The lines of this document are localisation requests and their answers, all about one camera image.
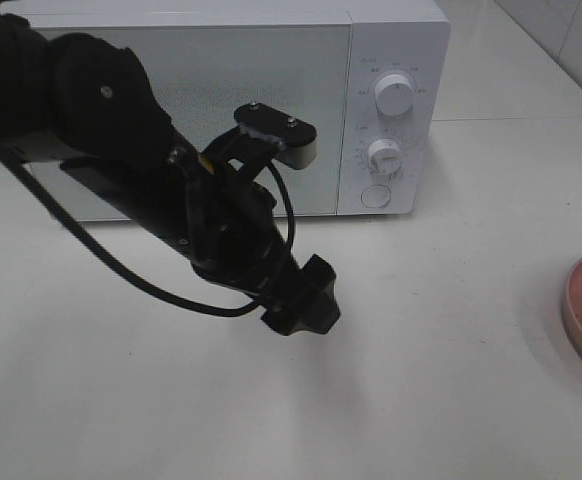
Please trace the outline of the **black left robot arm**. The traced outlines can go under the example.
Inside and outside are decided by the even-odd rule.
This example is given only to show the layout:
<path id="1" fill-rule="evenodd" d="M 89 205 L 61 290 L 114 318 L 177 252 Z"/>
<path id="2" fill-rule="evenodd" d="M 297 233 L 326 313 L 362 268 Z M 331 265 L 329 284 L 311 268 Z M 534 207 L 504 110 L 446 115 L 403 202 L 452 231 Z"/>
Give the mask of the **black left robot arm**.
<path id="1" fill-rule="evenodd" d="M 257 182 L 280 165 L 308 166 L 313 125 L 266 104 L 234 113 L 235 126 L 196 149 L 158 103 L 135 53 L 86 33 L 48 40 L 24 18 L 0 13 L 0 163 L 103 264 L 168 304 L 216 317 L 262 310 L 276 333 L 326 334 L 340 309 L 332 266 L 304 265 L 291 249 L 296 222 L 276 227 L 277 203 Z M 56 160 L 63 172 L 184 256 L 212 284 L 249 301 L 221 308 L 169 293 L 98 243 L 27 170 Z"/>

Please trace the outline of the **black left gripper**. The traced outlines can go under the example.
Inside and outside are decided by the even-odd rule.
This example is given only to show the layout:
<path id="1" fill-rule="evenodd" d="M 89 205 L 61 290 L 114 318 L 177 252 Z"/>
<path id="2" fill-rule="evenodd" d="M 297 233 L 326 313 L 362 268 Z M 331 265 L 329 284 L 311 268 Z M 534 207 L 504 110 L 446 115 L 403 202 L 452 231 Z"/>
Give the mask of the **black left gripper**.
<path id="1" fill-rule="evenodd" d="M 276 201 L 255 179 L 276 160 L 293 170 L 317 156 L 317 130 L 264 103 L 233 114 L 236 126 L 205 151 L 183 139 L 144 153 L 139 225 L 182 254 L 201 278 L 248 295 L 267 295 L 262 322 L 274 332 L 326 335 L 341 316 L 336 273 L 314 254 L 300 268 L 291 254 L 295 221 L 282 235 Z"/>

